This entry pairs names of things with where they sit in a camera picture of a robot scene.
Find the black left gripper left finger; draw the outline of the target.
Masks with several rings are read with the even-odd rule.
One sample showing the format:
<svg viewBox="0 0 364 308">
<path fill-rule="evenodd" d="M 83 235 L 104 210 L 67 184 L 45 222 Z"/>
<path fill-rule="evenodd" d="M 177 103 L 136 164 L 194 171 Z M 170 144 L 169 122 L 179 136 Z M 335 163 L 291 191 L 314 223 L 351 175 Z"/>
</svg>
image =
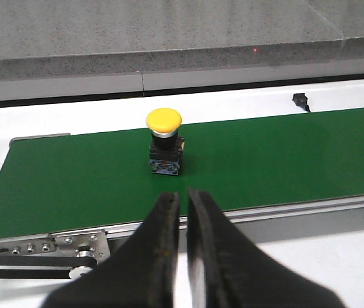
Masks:
<svg viewBox="0 0 364 308">
<path fill-rule="evenodd" d="M 43 307 L 172 307 L 180 198 L 159 195 L 118 251 L 83 277 L 53 291 Z"/>
</svg>

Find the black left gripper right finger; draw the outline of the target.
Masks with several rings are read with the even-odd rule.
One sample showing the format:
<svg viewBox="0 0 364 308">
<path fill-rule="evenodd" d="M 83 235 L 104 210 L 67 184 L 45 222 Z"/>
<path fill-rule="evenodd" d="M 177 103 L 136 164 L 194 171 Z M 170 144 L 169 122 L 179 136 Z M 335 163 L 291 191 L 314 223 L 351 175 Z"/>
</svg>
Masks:
<svg viewBox="0 0 364 308">
<path fill-rule="evenodd" d="M 193 307 L 343 307 L 330 289 L 275 261 L 205 191 L 189 190 L 187 258 Z"/>
</svg>

